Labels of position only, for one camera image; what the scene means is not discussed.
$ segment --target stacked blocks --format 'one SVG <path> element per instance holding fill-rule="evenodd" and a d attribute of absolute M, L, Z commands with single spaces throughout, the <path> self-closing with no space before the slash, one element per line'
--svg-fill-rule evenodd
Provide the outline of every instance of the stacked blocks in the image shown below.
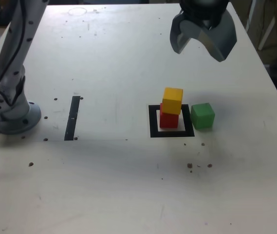
<path fill-rule="evenodd" d="M 177 128 L 179 115 L 163 113 L 163 103 L 160 104 L 160 128 Z"/>
<path fill-rule="evenodd" d="M 165 88 L 160 104 L 160 128 L 177 128 L 182 109 L 183 90 Z"/>
<path fill-rule="evenodd" d="M 166 88 L 163 95 L 163 113 L 179 115 L 182 109 L 183 90 Z"/>
<path fill-rule="evenodd" d="M 195 129 L 211 128 L 215 113 L 209 103 L 197 104 L 191 107 L 190 118 Z"/>

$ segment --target table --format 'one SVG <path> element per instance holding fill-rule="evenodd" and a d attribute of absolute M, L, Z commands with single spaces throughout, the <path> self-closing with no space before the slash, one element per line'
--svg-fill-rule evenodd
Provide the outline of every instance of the table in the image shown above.
<path fill-rule="evenodd" d="M 48 118 L 0 135 L 0 233 L 277 234 L 277 91 L 231 4 L 238 42 L 222 63 L 196 40 L 173 52 L 179 10 L 47 7 L 24 66 Z M 167 86 L 210 102 L 213 131 L 150 138 Z M 78 140 L 64 141 L 73 96 Z"/>

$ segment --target cable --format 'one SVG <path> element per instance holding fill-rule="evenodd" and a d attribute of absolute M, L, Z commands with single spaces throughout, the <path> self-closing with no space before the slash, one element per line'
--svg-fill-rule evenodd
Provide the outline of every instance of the cable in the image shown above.
<path fill-rule="evenodd" d="M 20 51 L 21 45 L 23 43 L 23 39 L 25 36 L 25 29 L 26 29 L 26 7 L 25 7 L 25 2 L 24 0 L 19 0 L 20 2 L 20 9 L 21 9 L 21 16 L 22 16 L 22 29 L 21 29 L 21 36 L 20 36 L 20 40 L 18 43 L 18 46 L 14 52 L 14 54 L 12 55 L 11 59 L 8 61 L 6 67 L 3 69 L 1 75 L 0 75 L 0 82 L 3 79 L 5 73 L 7 72 L 8 68 L 10 67 L 10 65 L 12 64 L 12 62 L 14 61 L 15 57 L 17 56 L 18 52 Z M 1 94 L 5 100 L 5 102 L 9 105 L 9 106 L 13 106 L 15 104 L 15 102 L 13 101 L 12 104 L 8 102 L 8 99 L 6 97 L 6 95 Z"/>
<path fill-rule="evenodd" d="M 259 42 L 257 45 L 257 48 L 259 47 L 260 41 L 261 41 L 261 37 L 265 28 L 265 8 L 266 7 L 266 0 L 264 1 L 264 5 L 263 5 L 263 22 L 262 22 L 262 27 L 261 27 L 261 31 L 260 31 L 260 35 L 259 35 Z"/>

